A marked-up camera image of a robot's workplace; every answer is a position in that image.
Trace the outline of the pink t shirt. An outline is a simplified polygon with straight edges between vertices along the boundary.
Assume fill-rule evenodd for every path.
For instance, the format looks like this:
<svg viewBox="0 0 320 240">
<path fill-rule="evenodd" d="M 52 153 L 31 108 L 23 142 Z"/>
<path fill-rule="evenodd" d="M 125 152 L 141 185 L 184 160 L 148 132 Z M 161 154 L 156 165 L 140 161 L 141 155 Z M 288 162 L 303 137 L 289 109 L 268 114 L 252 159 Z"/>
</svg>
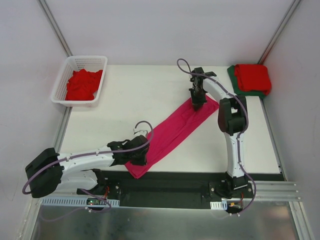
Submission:
<svg viewBox="0 0 320 240">
<path fill-rule="evenodd" d="M 141 178 L 219 109 L 217 101 L 208 96 L 205 99 L 206 103 L 199 110 L 194 110 L 192 100 L 189 98 L 153 129 L 153 136 L 150 133 L 147 135 L 147 139 L 151 142 L 146 154 L 146 165 L 125 164 L 135 179 Z"/>
</svg>

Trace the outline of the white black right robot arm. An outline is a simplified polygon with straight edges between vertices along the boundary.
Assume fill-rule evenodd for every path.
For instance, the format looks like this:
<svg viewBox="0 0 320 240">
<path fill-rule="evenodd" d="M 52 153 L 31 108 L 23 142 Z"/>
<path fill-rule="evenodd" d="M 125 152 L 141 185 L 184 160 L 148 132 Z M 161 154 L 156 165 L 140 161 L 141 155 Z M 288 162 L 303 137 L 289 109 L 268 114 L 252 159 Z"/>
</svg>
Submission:
<svg viewBox="0 0 320 240">
<path fill-rule="evenodd" d="M 243 95 L 229 92 L 216 79 L 214 72 L 204 72 L 197 67 L 191 72 L 189 89 L 191 103 L 195 111 L 208 104 L 206 94 L 217 102 L 218 127 L 224 133 L 227 149 L 227 170 L 225 179 L 214 187 L 218 196 L 226 199 L 237 197 L 248 186 L 249 177 L 244 167 L 244 133 L 248 129 L 247 100 Z"/>
</svg>

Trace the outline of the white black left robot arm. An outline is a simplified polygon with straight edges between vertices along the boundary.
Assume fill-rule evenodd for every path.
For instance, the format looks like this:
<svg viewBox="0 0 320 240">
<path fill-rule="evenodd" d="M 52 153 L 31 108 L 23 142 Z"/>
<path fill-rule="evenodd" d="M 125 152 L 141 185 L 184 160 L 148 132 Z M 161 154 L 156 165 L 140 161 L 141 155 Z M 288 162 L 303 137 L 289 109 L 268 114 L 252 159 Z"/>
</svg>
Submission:
<svg viewBox="0 0 320 240">
<path fill-rule="evenodd" d="M 131 140 L 111 141 L 78 153 L 57 153 L 53 147 L 46 148 L 25 167 L 27 182 L 22 192 L 35 199 L 56 191 L 82 194 L 86 190 L 99 195 L 107 186 L 103 168 L 127 163 L 144 166 L 149 147 L 150 141 L 137 133 Z"/>
</svg>

